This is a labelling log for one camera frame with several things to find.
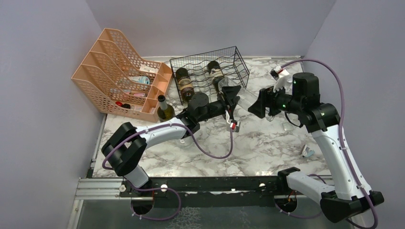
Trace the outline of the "dark green wine bottle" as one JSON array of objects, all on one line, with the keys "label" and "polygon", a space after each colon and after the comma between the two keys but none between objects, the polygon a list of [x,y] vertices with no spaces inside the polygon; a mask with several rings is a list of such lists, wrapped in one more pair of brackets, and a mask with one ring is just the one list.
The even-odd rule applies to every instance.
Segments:
[{"label": "dark green wine bottle", "polygon": [[211,61],[207,65],[210,79],[212,80],[217,97],[221,97],[221,91],[219,89],[219,82],[224,78],[224,73],[217,61]]}]

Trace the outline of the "green labelled wine bottle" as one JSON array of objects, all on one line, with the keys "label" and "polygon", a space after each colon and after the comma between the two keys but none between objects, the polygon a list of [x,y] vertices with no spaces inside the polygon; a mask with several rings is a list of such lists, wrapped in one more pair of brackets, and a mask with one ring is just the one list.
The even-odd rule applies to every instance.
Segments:
[{"label": "green labelled wine bottle", "polygon": [[187,69],[179,68],[175,72],[175,76],[181,94],[181,98],[183,99],[184,102],[188,103],[194,96],[195,91]]}]

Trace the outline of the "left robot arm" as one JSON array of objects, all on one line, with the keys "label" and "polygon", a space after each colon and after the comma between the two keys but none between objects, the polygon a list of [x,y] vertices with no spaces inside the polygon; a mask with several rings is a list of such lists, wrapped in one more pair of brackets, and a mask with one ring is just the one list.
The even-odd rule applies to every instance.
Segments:
[{"label": "left robot arm", "polygon": [[205,93],[197,93],[182,112],[175,117],[150,126],[134,127],[130,122],[123,123],[102,146],[105,159],[102,167],[113,170],[132,184],[132,190],[139,196],[150,190],[149,176],[139,165],[143,153],[148,148],[171,140],[194,136],[200,129],[200,122],[223,116],[230,134],[237,132],[238,122],[233,112],[239,101],[241,86],[224,86],[217,101],[209,102]]}]

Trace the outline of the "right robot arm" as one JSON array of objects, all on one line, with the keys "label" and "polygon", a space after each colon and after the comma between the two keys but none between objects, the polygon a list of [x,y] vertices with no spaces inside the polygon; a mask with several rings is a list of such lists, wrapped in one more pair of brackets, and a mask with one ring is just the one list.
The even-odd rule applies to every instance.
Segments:
[{"label": "right robot arm", "polygon": [[248,103],[248,111],[259,118],[281,112],[295,114],[318,144],[332,175],[334,185],[321,183],[297,168],[279,172],[276,189],[281,194],[296,190],[320,205],[325,217],[337,223],[374,210],[384,202],[381,192],[365,181],[347,146],[341,117],[332,104],[320,101],[319,79],[312,73],[292,77],[292,94],[269,87],[260,90]]}]

